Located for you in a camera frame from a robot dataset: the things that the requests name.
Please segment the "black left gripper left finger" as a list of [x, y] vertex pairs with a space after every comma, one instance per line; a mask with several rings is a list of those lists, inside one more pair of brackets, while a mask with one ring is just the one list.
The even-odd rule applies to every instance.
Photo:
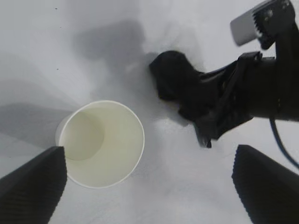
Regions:
[[0, 180], [2, 224], [47, 224], [64, 192], [63, 147], [51, 147]]

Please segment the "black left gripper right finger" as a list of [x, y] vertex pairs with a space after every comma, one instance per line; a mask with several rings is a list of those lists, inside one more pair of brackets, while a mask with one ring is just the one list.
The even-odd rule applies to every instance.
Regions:
[[254, 224], [299, 222], [299, 176], [249, 145], [239, 145], [233, 183]]

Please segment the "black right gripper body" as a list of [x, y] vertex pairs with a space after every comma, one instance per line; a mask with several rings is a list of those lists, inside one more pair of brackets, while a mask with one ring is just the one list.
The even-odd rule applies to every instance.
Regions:
[[223, 83], [213, 110], [219, 138], [253, 117], [299, 120], [299, 60], [263, 57], [261, 52], [239, 56], [237, 67]]

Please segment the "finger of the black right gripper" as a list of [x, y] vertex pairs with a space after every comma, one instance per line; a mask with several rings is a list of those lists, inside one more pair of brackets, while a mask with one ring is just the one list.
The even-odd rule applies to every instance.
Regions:
[[217, 114], [210, 111], [195, 120], [195, 130], [199, 144], [204, 148], [212, 148], [212, 140], [219, 138], [217, 127]]
[[220, 90], [223, 83], [230, 79], [237, 67], [237, 61], [220, 69], [200, 75], [201, 90]]

